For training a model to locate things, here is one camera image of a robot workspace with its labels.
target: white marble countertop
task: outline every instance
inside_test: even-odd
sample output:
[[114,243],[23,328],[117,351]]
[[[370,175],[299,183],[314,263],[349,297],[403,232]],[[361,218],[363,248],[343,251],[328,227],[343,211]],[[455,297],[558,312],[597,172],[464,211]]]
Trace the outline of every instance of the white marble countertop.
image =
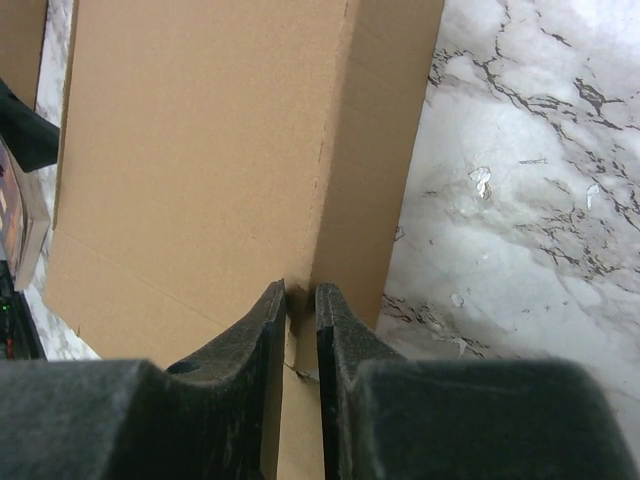
[[[71,2],[49,3],[38,111],[59,123]],[[580,362],[636,458],[639,46],[633,0],[447,1],[378,328],[412,358]],[[42,304],[50,238],[27,291],[46,353],[95,358]]]

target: stack of books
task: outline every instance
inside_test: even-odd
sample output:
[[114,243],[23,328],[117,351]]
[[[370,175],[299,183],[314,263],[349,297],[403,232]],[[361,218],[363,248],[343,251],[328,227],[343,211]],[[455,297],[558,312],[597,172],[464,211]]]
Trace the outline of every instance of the stack of books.
[[35,173],[24,173],[0,137],[0,244],[16,291],[31,283],[50,225]]

